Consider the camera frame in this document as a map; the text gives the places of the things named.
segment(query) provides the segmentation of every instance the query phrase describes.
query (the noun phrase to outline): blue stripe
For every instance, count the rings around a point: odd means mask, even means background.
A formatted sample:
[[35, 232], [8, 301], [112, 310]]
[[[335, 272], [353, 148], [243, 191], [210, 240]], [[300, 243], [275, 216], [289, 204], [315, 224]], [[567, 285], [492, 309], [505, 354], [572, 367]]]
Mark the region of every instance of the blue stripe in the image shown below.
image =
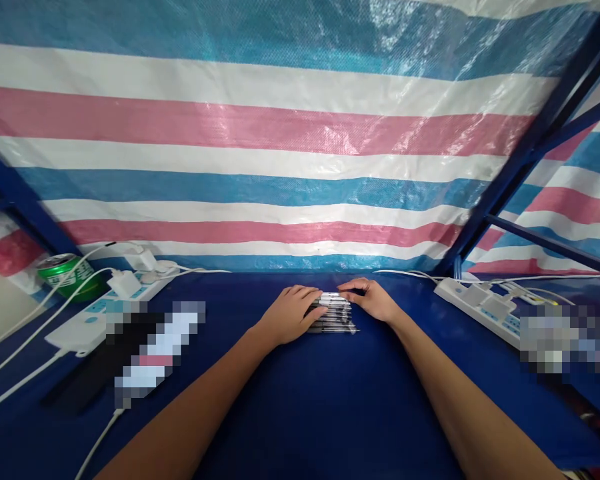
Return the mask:
[[[600, 174], [600, 132], [590, 133], [564, 165]], [[522, 214], [541, 191], [542, 187], [523, 184], [504, 210], [517, 215]]]
[[600, 173], [600, 132], [588, 134], [565, 165]]
[[558, 77], [597, 15], [581, 3], [500, 20], [406, 0], [0, 0], [0, 43], [443, 80]]
[[434, 183], [144, 170], [55, 170], [37, 167], [17, 170], [42, 200], [200, 201], [289, 207], [351, 203], [423, 211], [442, 204], [472, 207], [487, 186], [486, 181], [470, 179]]
[[[548, 227], [530, 227], [529, 230], [533, 230], [540, 235], [543, 235], [546, 238], [551, 240], [557, 240], [562, 243], [566, 243], [571, 247], [578, 248], [580, 250], [584, 250], [587, 253], [592, 255], [596, 255], [600, 257], [600, 239], [596, 238], [588, 238], [583, 240], [569, 240], [564, 237], [559, 236], [552, 229]], [[502, 248], [502, 247], [527, 247], [530, 245], [535, 245], [535, 243], [525, 240], [523, 238], [518, 237], [512, 233], [506, 232], [498, 242], [493, 246], [494, 249]], [[564, 256], [554, 253], [550, 250], [545, 249], [547, 254], [556, 258], [564, 258]]]
[[513, 195], [513, 198], [511, 198], [509, 203], [505, 206], [504, 210], [515, 213], [516, 215], [521, 215], [541, 191], [542, 187], [528, 185], [526, 183], [522, 184]]
[[[400, 260], [390, 257], [368, 255], [323, 255], [292, 257], [290, 255], [156, 255], [158, 260], [171, 260], [188, 268], [201, 267], [208, 270], [229, 270], [232, 272], [283, 271], [297, 273], [313, 272], [369, 272], [377, 269], [432, 271], [438, 260], [426, 255]], [[89, 260], [93, 268], [104, 267], [128, 269], [128, 262], [122, 257]]]

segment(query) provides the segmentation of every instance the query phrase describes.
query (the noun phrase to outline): soda can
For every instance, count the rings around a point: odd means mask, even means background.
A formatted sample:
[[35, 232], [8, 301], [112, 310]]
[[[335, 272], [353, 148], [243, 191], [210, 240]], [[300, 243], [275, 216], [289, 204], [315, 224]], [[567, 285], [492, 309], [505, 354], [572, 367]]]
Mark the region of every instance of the soda can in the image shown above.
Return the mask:
[[[67, 272], [74, 268], [79, 261], [80, 257], [77, 255], [72, 253], [62, 253], [38, 262], [35, 268], [38, 270], [40, 278], [42, 278], [49, 286], [55, 287], [60, 280], [66, 276]], [[70, 297], [92, 274], [93, 268], [90, 264], [86, 261], [82, 262], [76, 270], [71, 272], [71, 274], [63, 280], [57, 292], [65, 298]], [[89, 280], [86, 285], [80, 288], [80, 293], [73, 298], [72, 302], [78, 303], [92, 300], [102, 295], [104, 291], [105, 284], [102, 278], [100, 278], [100, 275], [96, 275]]]

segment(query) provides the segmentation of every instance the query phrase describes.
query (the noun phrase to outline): person's right hand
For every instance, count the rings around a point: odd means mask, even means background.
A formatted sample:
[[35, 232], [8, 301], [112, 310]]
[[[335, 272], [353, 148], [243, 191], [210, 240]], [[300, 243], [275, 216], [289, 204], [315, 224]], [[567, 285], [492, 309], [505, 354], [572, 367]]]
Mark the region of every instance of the person's right hand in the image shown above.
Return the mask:
[[[346, 291], [351, 289], [364, 290], [365, 294], [362, 296]], [[406, 315], [375, 280], [354, 279], [338, 286], [338, 290], [341, 297], [360, 305], [372, 317], [383, 322], [393, 323]]]

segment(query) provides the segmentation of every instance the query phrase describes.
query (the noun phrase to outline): blue metal frame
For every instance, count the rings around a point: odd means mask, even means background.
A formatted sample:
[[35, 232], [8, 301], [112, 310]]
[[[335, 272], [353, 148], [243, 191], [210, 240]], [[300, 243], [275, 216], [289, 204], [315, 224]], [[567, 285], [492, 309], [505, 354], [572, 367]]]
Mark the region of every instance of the blue metal frame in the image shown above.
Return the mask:
[[80, 251], [40, 204], [40, 198], [16, 170], [0, 160], [0, 211], [4, 211], [51, 255]]
[[502, 227], [505, 230], [600, 271], [600, 259], [498, 218], [546, 152], [600, 120], [599, 103], [576, 120], [567, 123], [599, 78], [600, 16], [509, 160], [473, 208], [467, 224], [434, 270], [436, 275], [458, 275], [458, 264], [466, 260], [488, 228], [496, 223], [500, 227], [506, 225], [506, 228]]

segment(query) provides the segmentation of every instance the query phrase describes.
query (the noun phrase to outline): power strip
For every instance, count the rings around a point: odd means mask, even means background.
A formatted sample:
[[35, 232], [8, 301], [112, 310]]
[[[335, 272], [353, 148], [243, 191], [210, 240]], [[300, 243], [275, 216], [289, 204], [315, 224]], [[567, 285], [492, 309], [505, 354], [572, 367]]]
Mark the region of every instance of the power strip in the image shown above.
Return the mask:
[[[444, 298], [444, 300], [454, 304], [474, 320], [477, 320], [484, 327], [502, 338], [502, 340], [520, 350], [520, 319], [510, 313], [506, 315], [494, 314], [494, 312], [486, 310], [482, 305], [474, 307], [468, 304], [463, 299], [463, 296], [467, 296], [468, 290], [467, 287], [456, 282], [456, 280], [447, 278], [436, 286], [434, 292]], [[486, 297], [494, 295], [493, 292], [485, 294]]]
[[[174, 275], [179, 268], [174, 267], [163, 276]], [[136, 278], [142, 282], [142, 275], [146, 272], [135, 272]], [[133, 302], [149, 301], [162, 290], [173, 278], [158, 280], [154, 283], [141, 283], [142, 288], [133, 296]], [[110, 290], [105, 295], [94, 301], [80, 313], [60, 325], [45, 337], [45, 340], [59, 349], [76, 352], [76, 356], [84, 357], [96, 348], [107, 335], [107, 314], [119, 313], [122, 321], [122, 312], [125, 304], [130, 301], [120, 300], [116, 292]]]

